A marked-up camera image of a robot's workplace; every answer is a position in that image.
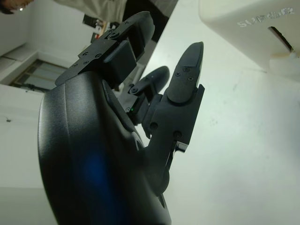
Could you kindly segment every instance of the black screw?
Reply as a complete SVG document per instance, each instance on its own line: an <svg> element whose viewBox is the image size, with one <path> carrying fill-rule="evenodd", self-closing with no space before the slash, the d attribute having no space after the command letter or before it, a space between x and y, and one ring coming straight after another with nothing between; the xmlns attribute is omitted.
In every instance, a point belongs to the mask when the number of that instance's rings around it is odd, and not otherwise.
<svg viewBox="0 0 300 225"><path fill-rule="evenodd" d="M138 91L137 88L133 88L133 89L131 90L132 93L136 93L137 91Z"/></svg>
<svg viewBox="0 0 300 225"><path fill-rule="evenodd" d="M183 72L188 72L188 71L190 71L190 68L189 68L189 67L184 67L184 68L183 68Z"/></svg>
<svg viewBox="0 0 300 225"><path fill-rule="evenodd" d="M118 32L113 32L109 38L116 38L117 36L119 36L119 33Z"/></svg>
<svg viewBox="0 0 300 225"><path fill-rule="evenodd" d="M151 130L156 130L158 128L158 124L157 123L151 123L150 124L150 129Z"/></svg>
<svg viewBox="0 0 300 225"><path fill-rule="evenodd" d="M174 137L175 139L179 139L179 138L181 138L181 136L182 136L182 134L181 134L180 131L175 131L175 132L173 133L173 137Z"/></svg>

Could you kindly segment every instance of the white device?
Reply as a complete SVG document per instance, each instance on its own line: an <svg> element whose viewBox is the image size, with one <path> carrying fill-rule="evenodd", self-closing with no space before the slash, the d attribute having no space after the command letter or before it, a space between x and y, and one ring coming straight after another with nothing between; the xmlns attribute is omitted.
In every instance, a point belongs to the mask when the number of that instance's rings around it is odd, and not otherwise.
<svg viewBox="0 0 300 225"><path fill-rule="evenodd" d="M199 15L263 69L300 82L300 0L199 0Z"/></svg>

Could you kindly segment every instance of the window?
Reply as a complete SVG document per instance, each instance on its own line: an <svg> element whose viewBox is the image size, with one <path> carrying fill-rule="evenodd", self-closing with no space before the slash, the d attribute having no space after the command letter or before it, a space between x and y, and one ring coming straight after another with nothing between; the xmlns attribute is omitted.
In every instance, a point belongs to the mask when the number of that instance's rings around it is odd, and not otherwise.
<svg viewBox="0 0 300 225"><path fill-rule="evenodd" d="M26 90L46 92L56 87L55 80L65 71L66 68L37 60L10 85Z"/></svg>

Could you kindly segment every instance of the white wall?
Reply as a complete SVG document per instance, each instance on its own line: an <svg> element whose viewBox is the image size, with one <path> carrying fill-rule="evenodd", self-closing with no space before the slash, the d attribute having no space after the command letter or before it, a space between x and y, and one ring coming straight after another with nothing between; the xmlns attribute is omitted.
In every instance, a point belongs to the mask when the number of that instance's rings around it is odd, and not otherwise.
<svg viewBox="0 0 300 225"><path fill-rule="evenodd" d="M0 187L0 224L56 225L43 188Z"/></svg>
<svg viewBox="0 0 300 225"><path fill-rule="evenodd" d="M28 44L39 50L39 58L63 67L78 60L77 55L90 45L94 29L82 24L84 13L52 0L32 3Z"/></svg>
<svg viewBox="0 0 300 225"><path fill-rule="evenodd" d="M37 127L43 95L0 85L0 96L0 187L42 188Z"/></svg>
<svg viewBox="0 0 300 225"><path fill-rule="evenodd" d="M13 15L0 13L0 56L27 42L31 6Z"/></svg>
<svg viewBox="0 0 300 225"><path fill-rule="evenodd" d="M42 97L41 93L0 84L0 224L3 225L56 224L38 163L38 111Z"/></svg>

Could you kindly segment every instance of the person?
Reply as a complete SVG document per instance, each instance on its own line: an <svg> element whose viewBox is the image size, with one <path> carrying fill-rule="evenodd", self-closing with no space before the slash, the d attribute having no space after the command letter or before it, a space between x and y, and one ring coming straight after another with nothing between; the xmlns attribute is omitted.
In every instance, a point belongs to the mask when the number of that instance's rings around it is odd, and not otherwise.
<svg viewBox="0 0 300 225"><path fill-rule="evenodd" d="M103 27L104 27L103 21L97 19L97 20L96 20L96 26L99 26L99 27L103 28Z"/></svg>
<svg viewBox="0 0 300 225"><path fill-rule="evenodd" d="M0 11L13 14L12 11L25 8L33 0L0 0ZM149 11L155 32L152 40L157 42L169 20L150 0L54 0L55 2L76 8L86 15L101 21L121 23L132 15Z"/></svg>

